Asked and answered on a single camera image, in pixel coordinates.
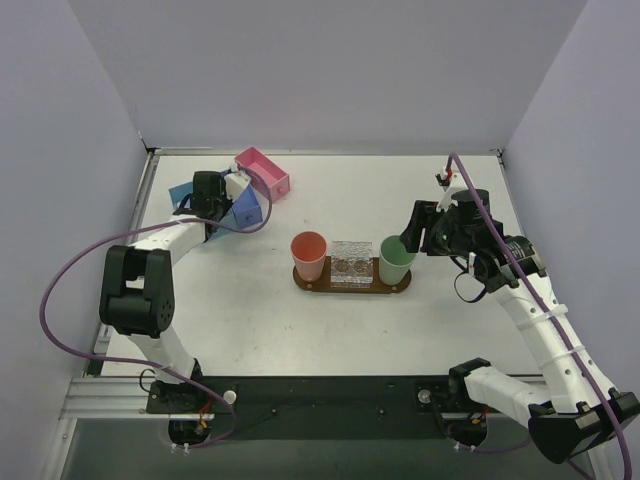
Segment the pink plastic cup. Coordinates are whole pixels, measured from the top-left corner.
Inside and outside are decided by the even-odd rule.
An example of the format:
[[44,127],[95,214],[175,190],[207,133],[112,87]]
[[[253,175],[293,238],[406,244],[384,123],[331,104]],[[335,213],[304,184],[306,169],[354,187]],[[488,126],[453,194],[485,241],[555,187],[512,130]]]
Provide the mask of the pink plastic cup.
[[292,239],[290,249],[300,278],[308,282],[318,280],[328,250],[325,238],[317,232],[301,232]]

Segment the clear textured plastic box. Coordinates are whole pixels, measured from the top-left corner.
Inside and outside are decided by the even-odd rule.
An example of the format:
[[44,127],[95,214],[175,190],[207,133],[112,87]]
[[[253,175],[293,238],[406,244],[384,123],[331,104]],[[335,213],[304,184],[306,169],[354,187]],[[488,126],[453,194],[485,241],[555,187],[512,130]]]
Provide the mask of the clear textured plastic box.
[[331,253],[331,282],[369,284],[373,280],[372,243],[333,241]]

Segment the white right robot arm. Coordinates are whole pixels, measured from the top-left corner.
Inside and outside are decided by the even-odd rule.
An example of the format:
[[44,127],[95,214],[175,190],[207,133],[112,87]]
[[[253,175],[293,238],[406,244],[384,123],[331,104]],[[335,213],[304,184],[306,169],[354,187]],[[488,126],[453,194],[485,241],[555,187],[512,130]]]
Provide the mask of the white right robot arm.
[[445,210],[435,201],[418,200],[400,240],[411,253],[466,260],[466,273],[511,317],[544,386],[530,386],[480,358],[451,368],[450,384],[465,402],[487,405],[526,427],[538,450],[560,464],[612,439],[615,423],[626,427],[638,417],[639,401],[620,391],[592,360],[533,244],[482,217],[488,208],[483,189],[453,194]]

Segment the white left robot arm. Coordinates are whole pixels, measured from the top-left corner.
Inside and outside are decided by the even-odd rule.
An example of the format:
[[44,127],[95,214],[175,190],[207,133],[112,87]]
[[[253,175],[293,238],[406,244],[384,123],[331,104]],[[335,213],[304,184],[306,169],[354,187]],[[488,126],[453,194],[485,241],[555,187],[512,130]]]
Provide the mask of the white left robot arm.
[[197,360],[171,326],[175,314],[173,266],[218,230],[232,196],[220,172],[198,171],[192,193],[171,216],[172,224],[129,246],[107,250],[99,305],[101,322],[127,337],[154,364],[158,397],[183,411],[204,402]]

